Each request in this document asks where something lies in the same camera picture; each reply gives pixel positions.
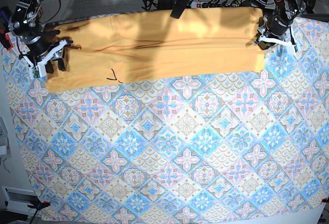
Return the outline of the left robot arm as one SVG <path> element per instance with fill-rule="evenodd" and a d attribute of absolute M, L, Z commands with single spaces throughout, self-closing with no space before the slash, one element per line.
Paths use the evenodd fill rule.
<path fill-rule="evenodd" d="M 246 0 L 246 2 L 263 10 L 254 44 L 263 50 L 279 44 L 285 47 L 288 55 L 296 57 L 298 46 L 291 26 L 294 19 L 305 11 L 304 1 Z"/>

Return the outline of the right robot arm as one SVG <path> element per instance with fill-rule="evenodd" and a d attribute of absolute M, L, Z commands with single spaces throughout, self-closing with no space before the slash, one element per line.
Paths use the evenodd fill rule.
<path fill-rule="evenodd" d="M 44 29 L 40 22 L 41 1 L 43 0 L 19 0 L 8 22 L 9 31 L 29 49 L 21 52 L 19 59 L 27 63 L 32 79 L 53 73 L 53 61 L 57 62 L 58 70 L 66 71 L 65 48 L 73 43 L 66 39 L 50 41 L 52 36 L 60 34 L 60 30 Z"/>

